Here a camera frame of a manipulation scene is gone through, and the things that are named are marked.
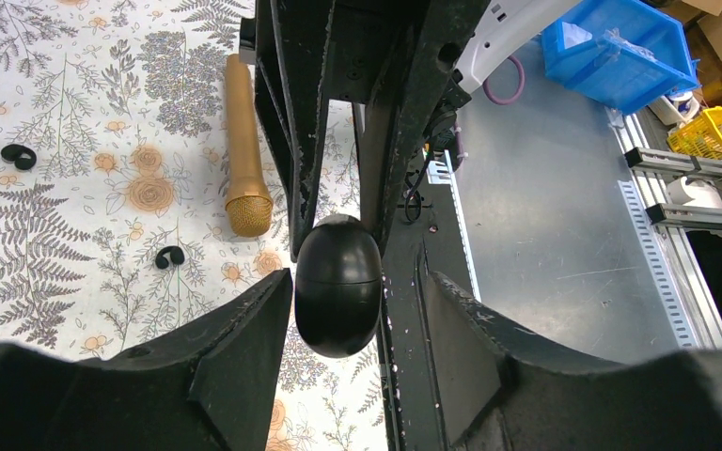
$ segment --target gray metal table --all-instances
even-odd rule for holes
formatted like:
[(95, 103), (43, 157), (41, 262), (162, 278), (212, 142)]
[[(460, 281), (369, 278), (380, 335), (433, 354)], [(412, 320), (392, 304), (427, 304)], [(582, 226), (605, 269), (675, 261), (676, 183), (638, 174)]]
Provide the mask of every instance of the gray metal table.
[[(517, 56), (527, 77), (518, 102), (497, 106), (479, 90), (459, 113), (470, 158), (457, 194), (480, 300), (618, 362), (677, 349), (620, 191), (633, 175), (606, 110), (546, 80), (538, 42)], [(506, 62), (490, 83), (508, 96), (516, 70)]]

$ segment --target gold microphone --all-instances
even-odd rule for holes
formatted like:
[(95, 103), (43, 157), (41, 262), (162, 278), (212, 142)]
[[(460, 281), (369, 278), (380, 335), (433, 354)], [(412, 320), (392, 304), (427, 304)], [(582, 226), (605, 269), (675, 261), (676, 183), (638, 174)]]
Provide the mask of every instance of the gold microphone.
[(226, 61), (226, 116), (231, 171), (226, 212), (234, 233), (253, 238), (270, 229), (273, 199), (261, 174), (250, 72), (237, 54)]

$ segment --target yellow plastic basket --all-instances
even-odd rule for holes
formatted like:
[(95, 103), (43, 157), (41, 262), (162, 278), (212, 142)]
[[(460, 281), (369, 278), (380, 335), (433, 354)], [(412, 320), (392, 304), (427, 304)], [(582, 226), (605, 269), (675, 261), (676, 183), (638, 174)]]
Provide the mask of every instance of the yellow plastic basket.
[(697, 157), (722, 159), (722, 107), (708, 108), (668, 137), (671, 150)]

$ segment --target blue plastic bin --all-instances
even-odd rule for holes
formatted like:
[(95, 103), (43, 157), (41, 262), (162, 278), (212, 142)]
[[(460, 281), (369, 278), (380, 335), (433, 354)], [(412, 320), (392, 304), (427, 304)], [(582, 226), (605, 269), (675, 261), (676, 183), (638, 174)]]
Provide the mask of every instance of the blue plastic bin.
[[(565, 48), (563, 23), (593, 38)], [(649, 49), (652, 61), (630, 48)], [(638, 0), (583, 0), (541, 34), (546, 77), (630, 115), (670, 91), (698, 86), (679, 22)]]

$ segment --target floral tablecloth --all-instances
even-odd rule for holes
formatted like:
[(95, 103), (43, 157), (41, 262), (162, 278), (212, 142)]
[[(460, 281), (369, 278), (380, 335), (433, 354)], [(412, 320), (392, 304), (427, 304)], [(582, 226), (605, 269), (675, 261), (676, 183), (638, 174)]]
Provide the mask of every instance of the floral tablecloth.
[[(236, 237), (223, 68), (236, 52), (234, 0), (0, 0), (0, 340), (62, 359), (109, 358), (215, 308), (290, 265), (286, 204), (266, 235)], [(358, 214), (350, 107), (333, 103), (318, 216)], [(153, 267), (178, 245), (186, 262)], [(268, 450), (381, 450), (374, 344), (349, 359), (311, 352), (293, 319)]]

